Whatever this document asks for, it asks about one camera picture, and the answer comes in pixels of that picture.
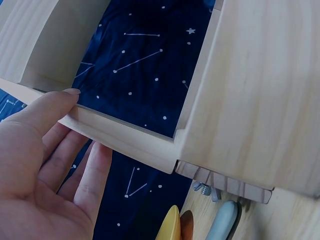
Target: yellow object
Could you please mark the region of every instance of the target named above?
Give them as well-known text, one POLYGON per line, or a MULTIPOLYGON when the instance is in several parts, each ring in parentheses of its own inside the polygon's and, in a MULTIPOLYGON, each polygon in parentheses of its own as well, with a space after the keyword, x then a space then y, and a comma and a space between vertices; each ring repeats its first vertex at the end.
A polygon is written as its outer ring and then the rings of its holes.
POLYGON ((155 240, 180 240, 180 214, 176 205, 166 214, 155 240))

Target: bed sheet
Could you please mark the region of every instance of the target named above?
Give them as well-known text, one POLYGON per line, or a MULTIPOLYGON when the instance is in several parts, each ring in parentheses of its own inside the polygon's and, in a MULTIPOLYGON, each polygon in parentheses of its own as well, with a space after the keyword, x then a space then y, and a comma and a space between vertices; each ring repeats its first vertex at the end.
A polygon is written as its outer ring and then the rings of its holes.
MULTIPOLYGON (((172 137, 210 16, 201 0, 112 0, 73 83, 79 103, 172 137)), ((0 120, 24 107, 0 90, 0 120)), ((94 239, 155 239, 190 184, 114 152, 94 239)))

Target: finger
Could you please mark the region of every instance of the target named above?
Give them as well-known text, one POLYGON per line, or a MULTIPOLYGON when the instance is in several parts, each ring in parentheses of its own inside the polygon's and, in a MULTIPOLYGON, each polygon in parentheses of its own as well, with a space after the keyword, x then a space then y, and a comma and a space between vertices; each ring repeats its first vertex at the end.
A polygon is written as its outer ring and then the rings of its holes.
POLYGON ((80 90, 74 88, 48 92, 4 121, 31 127, 43 137, 58 120, 75 106, 79 99, 79 93, 80 90))
POLYGON ((57 148, 59 143, 67 136, 70 132, 70 128, 56 123, 42 138, 43 142, 43 161, 47 160, 53 151, 57 148))
POLYGON ((56 148, 50 159, 39 171, 38 179, 57 192, 66 178, 77 154, 89 139, 80 133, 70 131, 56 148))
POLYGON ((100 143, 92 147, 88 162, 73 202, 88 216, 92 224, 97 221, 112 161, 112 150, 100 143))
POLYGON ((90 144, 88 149, 86 150, 79 166, 75 169, 71 177, 62 185, 60 188, 58 195, 63 197, 65 200, 68 200, 72 202, 74 199, 74 196, 76 194, 77 188, 79 186, 79 183, 82 179, 82 176, 84 175, 85 168, 87 165, 87 161, 91 152, 91 149, 94 145, 94 141, 90 144))

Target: fingernail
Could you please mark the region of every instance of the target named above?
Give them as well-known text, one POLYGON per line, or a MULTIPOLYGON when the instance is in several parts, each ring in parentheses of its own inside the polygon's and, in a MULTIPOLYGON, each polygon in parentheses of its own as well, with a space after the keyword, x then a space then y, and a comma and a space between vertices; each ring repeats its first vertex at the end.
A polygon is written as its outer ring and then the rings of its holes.
POLYGON ((63 92, 67 92, 68 94, 71 94, 71 95, 79 95, 81 93, 81 91, 77 88, 68 88, 66 90, 63 90, 63 92))

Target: wooden floor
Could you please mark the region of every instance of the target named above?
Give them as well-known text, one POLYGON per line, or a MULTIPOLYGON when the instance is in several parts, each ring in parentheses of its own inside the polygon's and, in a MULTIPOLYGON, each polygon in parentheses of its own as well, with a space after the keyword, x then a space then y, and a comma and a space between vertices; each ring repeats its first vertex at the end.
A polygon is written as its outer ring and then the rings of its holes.
MULTIPOLYGON (((222 203, 237 197, 222 194, 222 203)), ((193 239, 204 240, 222 203, 190 188, 182 213, 194 217, 193 239)), ((234 240, 320 240, 320 201, 275 189, 269 204, 245 201, 234 240)))

